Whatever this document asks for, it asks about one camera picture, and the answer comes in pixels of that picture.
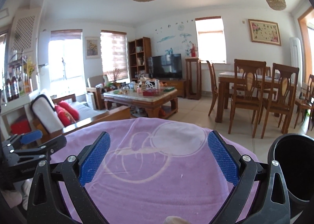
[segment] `wooden bookshelf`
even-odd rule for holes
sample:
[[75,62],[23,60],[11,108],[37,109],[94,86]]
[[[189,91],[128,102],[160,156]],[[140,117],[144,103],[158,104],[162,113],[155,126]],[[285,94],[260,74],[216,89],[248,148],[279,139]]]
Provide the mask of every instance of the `wooden bookshelf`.
[[135,78],[135,73],[139,74],[144,70],[145,73],[149,73],[148,57],[152,56],[152,48],[150,45],[150,38],[143,37],[134,41],[129,41],[128,44],[128,59],[130,68],[130,78],[132,81],[137,82],[138,78]]

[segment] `red pillow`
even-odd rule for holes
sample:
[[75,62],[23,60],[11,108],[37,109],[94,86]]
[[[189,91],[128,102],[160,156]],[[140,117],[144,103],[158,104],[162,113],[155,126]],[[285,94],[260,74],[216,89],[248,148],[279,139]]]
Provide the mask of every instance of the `red pillow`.
[[58,118],[65,127],[75,123],[74,118],[66,109],[62,108],[59,105],[55,105],[55,110],[58,114]]
[[61,101],[60,103],[58,103],[58,105],[66,109],[75,120],[79,120],[79,112],[71,107],[67,102]]

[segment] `metal screw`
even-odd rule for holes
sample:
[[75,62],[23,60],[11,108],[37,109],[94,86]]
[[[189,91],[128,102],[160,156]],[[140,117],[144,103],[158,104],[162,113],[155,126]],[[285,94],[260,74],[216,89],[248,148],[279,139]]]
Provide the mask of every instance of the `metal screw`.
[[279,166],[279,162],[278,162],[277,160],[273,160],[273,161],[272,161],[272,164],[273,164],[274,166]]
[[39,162],[39,166],[44,166],[46,164],[46,161],[45,160],[42,160]]
[[75,161],[75,160],[76,160],[76,156],[73,156],[73,155],[72,155],[72,156],[69,156],[69,157],[68,157],[68,161],[69,161],[69,162],[73,162],[73,161]]
[[251,158],[248,155],[244,155],[242,158],[243,158],[243,160],[245,162],[250,162],[251,161]]

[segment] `framed painting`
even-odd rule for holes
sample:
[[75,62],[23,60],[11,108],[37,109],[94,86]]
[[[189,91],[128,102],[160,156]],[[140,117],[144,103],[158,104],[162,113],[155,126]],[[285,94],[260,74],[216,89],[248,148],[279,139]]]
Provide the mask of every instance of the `framed painting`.
[[86,42],[86,59],[100,58],[100,38],[85,37]]
[[263,20],[249,19],[251,41],[281,46],[278,24]]

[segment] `black cylinder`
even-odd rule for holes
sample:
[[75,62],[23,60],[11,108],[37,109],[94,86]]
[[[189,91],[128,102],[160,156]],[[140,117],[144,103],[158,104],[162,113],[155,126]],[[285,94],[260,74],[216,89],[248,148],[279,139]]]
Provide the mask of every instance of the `black cylinder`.
[[268,152],[268,163],[274,159],[285,177],[293,218],[314,195],[314,139],[295,133],[279,136]]

